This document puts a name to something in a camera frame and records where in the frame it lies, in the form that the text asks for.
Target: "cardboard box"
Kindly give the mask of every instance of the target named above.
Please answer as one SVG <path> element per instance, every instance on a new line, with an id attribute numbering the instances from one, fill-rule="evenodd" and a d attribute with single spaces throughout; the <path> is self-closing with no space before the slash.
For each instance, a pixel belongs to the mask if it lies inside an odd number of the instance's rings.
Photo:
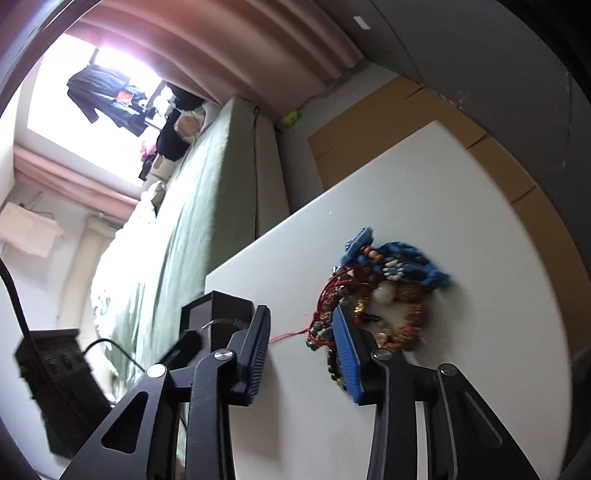
<path id="1" fill-rule="evenodd" d="M 434 120 L 470 147 L 486 132 L 416 83 L 396 77 L 309 138 L 325 189 Z"/>
<path id="2" fill-rule="evenodd" d="M 570 353 L 575 355 L 591 343 L 591 281 L 579 251 L 540 188 L 533 188 L 512 206 L 546 267 L 562 312 Z"/>
<path id="3" fill-rule="evenodd" d="M 503 195 L 513 203 L 535 187 L 534 180 L 494 138 L 487 137 L 469 149 Z"/>

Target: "pink curtain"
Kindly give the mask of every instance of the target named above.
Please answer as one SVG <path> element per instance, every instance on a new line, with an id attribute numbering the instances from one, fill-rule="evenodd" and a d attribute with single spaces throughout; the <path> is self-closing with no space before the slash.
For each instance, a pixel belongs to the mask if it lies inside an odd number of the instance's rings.
<path id="1" fill-rule="evenodd" d="M 127 220 L 138 204 L 136 199 L 83 177 L 57 163 L 14 145 L 14 177 L 44 193 Z"/>
<path id="2" fill-rule="evenodd" d="M 66 32 L 220 105 L 283 116 L 362 55 L 312 0 L 103 0 Z"/>

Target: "white towel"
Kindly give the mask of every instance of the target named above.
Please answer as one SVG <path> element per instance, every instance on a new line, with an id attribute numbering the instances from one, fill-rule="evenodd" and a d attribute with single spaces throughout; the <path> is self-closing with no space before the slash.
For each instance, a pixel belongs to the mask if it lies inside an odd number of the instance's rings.
<path id="1" fill-rule="evenodd" d="M 0 212 L 0 241 L 8 242 L 22 252 L 47 258 L 56 238 L 64 230 L 55 221 L 14 203 Z"/>

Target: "red string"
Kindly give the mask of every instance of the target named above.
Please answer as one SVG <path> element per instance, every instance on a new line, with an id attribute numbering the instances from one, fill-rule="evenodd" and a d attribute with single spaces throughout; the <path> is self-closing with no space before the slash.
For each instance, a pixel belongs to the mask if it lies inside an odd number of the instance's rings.
<path id="1" fill-rule="evenodd" d="M 323 340 L 318 340 L 310 333 L 310 331 L 312 329 L 312 325 L 314 325 L 314 323 L 316 321 L 318 321 L 318 319 L 319 319 L 320 311 L 322 309 L 322 301 L 324 299 L 324 295 L 326 294 L 327 290 L 330 287 L 336 288 L 336 287 L 340 287 L 341 285 L 351 285 L 351 286 L 361 285 L 361 282 L 359 280 L 354 279 L 354 278 L 347 279 L 347 280 L 339 280 L 341 275 L 349 273 L 351 270 L 353 270 L 353 267 L 347 268 L 346 270 L 343 270 L 340 272 L 337 272 L 332 277 L 329 278 L 328 282 L 326 283 L 326 285 L 322 289 L 322 293 L 320 293 L 320 296 L 318 297 L 318 302 L 316 303 L 316 311 L 314 312 L 314 315 L 312 315 L 312 320 L 307 328 L 304 328 L 304 329 L 300 330 L 299 332 L 288 332 L 288 333 L 281 333 L 279 335 L 276 335 L 269 340 L 269 345 L 271 345 L 273 343 L 281 342 L 282 340 L 285 340 L 287 338 L 291 338 L 293 336 L 302 335 L 303 333 L 308 333 L 308 338 L 310 338 L 310 340 L 312 340 L 316 345 L 333 346 L 335 344 L 334 342 L 325 342 Z"/>
<path id="2" fill-rule="evenodd" d="M 303 330 L 300 330 L 299 332 L 289 332 L 289 333 L 282 333 L 280 335 L 275 335 L 274 337 L 272 337 L 269 340 L 269 345 L 271 345 L 272 343 L 277 343 L 277 342 L 281 342 L 282 340 L 285 340 L 286 338 L 290 338 L 290 337 L 295 337 L 297 335 L 301 335 L 302 333 L 306 333 L 308 331 L 307 328 L 304 328 Z"/>

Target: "silver screw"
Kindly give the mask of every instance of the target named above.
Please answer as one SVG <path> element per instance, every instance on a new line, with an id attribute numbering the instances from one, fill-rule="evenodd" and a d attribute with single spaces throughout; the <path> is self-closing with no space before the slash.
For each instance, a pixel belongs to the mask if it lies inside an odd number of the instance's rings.
<path id="1" fill-rule="evenodd" d="M 441 364 L 439 365 L 439 370 L 441 370 L 443 375 L 447 375 L 448 377 L 453 377 L 457 374 L 457 368 L 452 364 Z"/>
<path id="2" fill-rule="evenodd" d="M 220 348 L 219 350 L 215 351 L 213 356 L 216 358 L 216 360 L 223 362 L 224 360 L 230 360 L 234 356 L 234 352 L 227 348 Z"/>
<path id="3" fill-rule="evenodd" d="M 386 350 L 385 348 L 378 348 L 374 352 L 374 358 L 376 360 L 390 360 L 392 358 L 392 352 L 390 350 Z"/>
<path id="4" fill-rule="evenodd" d="M 166 373 L 166 367 L 163 364 L 154 364 L 148 368 L 146 373 L 152 378 L 162 377 Z"/>

